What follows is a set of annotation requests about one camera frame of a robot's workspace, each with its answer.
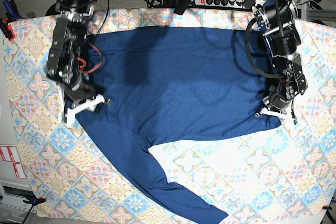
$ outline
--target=blue long-sleeve shirt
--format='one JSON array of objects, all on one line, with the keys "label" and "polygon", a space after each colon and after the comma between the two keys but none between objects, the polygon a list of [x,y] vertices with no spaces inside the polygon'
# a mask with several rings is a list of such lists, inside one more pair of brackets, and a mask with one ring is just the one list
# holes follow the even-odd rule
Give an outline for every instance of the blue long-sleeve shirt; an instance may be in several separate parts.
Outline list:
[{"label": "blue long-sleeve shirt", "polygon": [[[258,49],[256,34],[250,44],[257,65],[266,71],[267,56]],[[79,123],[147,197],[197,223],[219,223],[227,214],[168,183],[148,148],[178,140],[222,140],[280,125],[275,117],[254,116],[269,84],[249,66],[244,32],[149,27],[103,34],[95,45],[104,63],[91,78],[111,104],[96,114],[78,114]]]}]

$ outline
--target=shirt sleeve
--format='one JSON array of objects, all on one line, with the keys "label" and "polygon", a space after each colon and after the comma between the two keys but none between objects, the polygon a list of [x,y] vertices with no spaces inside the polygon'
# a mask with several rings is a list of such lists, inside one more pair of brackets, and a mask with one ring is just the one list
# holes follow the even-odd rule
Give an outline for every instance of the shirt sleeve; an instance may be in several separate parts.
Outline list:
[{"label": "shirt sleeve", "polygon": [[177,183],[168,183],[164,170],[138,134],[105,119],[81,113],[79,122],[115,168],[147,197],[169,211],[199,224],[218,224],[227,213]]}]

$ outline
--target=white label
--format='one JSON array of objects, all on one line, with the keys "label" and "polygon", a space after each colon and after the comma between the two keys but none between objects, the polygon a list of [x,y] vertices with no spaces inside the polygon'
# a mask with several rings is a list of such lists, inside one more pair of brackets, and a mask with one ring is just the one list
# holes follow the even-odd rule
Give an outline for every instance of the white label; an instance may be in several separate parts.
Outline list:
[{"label": "white label", "polygon": [[16,170],[17,170],[17,174],[18,174],[18,178],[26,178],[26,175],[23,171],[22,165],[21,164],[15,164]]},{"label": "white label", "polygon": [[14,162],[20,163],[19,154],[17,153],[16,147],[10,147],[10,151],[12,152]]},{"label": "white label", "polygon": [[0,148],[1,148],[2,153],[4,154],[5,161],[11,161],[10,159],[11,157],[8,153],[7,146],[1,146]]}]

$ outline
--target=cable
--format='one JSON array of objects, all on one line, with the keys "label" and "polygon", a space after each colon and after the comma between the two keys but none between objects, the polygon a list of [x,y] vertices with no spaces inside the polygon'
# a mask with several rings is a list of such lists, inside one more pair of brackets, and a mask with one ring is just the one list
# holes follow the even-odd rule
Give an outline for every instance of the cable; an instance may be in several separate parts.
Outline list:
[{"label": "cable", "polygon": [[90,70],[82,71],[83,73],[92,73],[92,72],[96,71],[101,66],[101,64],[103,62],[103,54],[101,53],[101,51],[95,45],[93,45],[90,41],[88,41],[88,43],[99,54],[100,61]]},{"label": "cable", "polygon": [[312,0],[308,0],[308,1],[306,1],[306,2],[303,2],[303,3],[300,3],[300,4],[295,4],[295,5],[304,5],[304,4],[306,4],[306,3],[309,3],[310,1],[312,1]]},{"label": "cable", "polygon": [[278,0],[274,0],[274,4],[275,4],[275,11],[277,13],[277,22],[278,22],[278,26],[279,26],[279,31],[280,31],[280,34],[281,34],[281,37],[283,38],[284,37],[284,29],[282,28],[282,25],[281,25],[281,19],[280,19],[280,11],[279,11],[279,3],[278,3]]},{"label": "cable", "polygon": [[97,36],[98,33],[100,33],[100,30],[103,28],[103,26],[105,25],[105,22],[107,20],[107,17],[109,16],[109,12],[110,12],[110,0],[107,0],[107,9],[106,9],[106,15],[105,15],[105,19],[103,21],[103,24],[101,24],[99,30],[96,32],[95,36]]},{"label": "cable", "polygon": [[23,220],[23,222],[22,222],[21,224],[24,224],[24,223],[26,222],[26,219],[28,218],[28,215],[30,214],[30,212],[31,212],[31,210],[33,209],[33,207],[34,207],[34,206],[32,205],[32,207],[31,207],[30,210],[28,211],[26,217],[24,218],[24,220]]},{"label": "cable", "polygon": [[251,32],[251,28],[253,27],[253,25],[255,24],[256,19],[253,18],[247,25],[246,28],[246,32],[245,32],[245,48],[246,48],[246,55],[247,55],[247,59],[248,62],[250,63],[251,67],[260,75],[269,78],[269,79],[278,79],[278,78],[282,78],[282,75],[277,75],[277,74],[269,74],[269,73],[265,73],[263,72],[260,68],[258,68],[254,62],[252,61],[252,56],[251,56],[251,50],[250,50],[250,45],[249,45],[249,36],[250,36],[250,32]]},{"label": "cable", "polygon": [[83,70],[84,67],[86,66],[86,61],[80,57],[76,57],[76,60],[80,61],[82,63],[82,65],[79,66],[80,70]]},{"label": "cable", "polygon": [[290,4],[292,3],[292,0],[288,0],[287,1],[287,9],[286,9],[286,12],[285,12],[285,15],[284,15],[284,18],[282,19],[281,21],[281,26],[284,24],[285,20],[286,20],[286,17],[289,13],[289,10],[290,10]]},{"label": "cable", "polygon": [[298,119],[295,116],[295,112],[294,112],[294,99],[292,100],[292,118],[294,119],[294,125],[296,125],[298,123]]}]

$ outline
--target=tiled pattern fabric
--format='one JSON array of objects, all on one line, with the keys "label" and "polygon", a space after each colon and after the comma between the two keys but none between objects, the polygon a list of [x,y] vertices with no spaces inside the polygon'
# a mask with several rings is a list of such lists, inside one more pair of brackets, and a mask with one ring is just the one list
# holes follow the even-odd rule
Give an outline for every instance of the tiled pattern fabric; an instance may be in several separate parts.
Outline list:
[{"label": "tiled pattern fabric", "polygon": [[[105,13],[97,12],[92,33]],[[102,33],[144,26],[246,29],[252,13],[190,9],[112,10]],[[5,69],[17,147],[41,217],[104,223],[191,223],[132,186],[77,123],[59,124],[55,83],[43,72],[55,17],[12,24]],[[295,99],[296,126],[223,141],[178,141],[150,152],[169,181],[229,213],[223,223],[259,223],[315,215],[336,189],[336,30],[296,21],[309,89]]]}]

